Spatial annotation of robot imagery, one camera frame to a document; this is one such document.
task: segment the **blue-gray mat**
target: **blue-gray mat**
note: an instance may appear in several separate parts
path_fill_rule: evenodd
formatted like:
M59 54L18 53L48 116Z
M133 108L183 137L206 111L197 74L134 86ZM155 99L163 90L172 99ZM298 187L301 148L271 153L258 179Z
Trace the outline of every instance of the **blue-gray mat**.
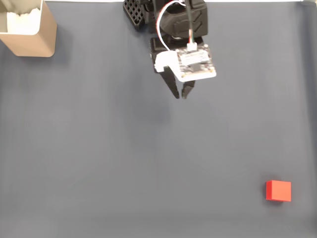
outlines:
M1 238L317 236L316 5L208 6L218 76L187 100L122 3L49 3L50 59L0 44Z

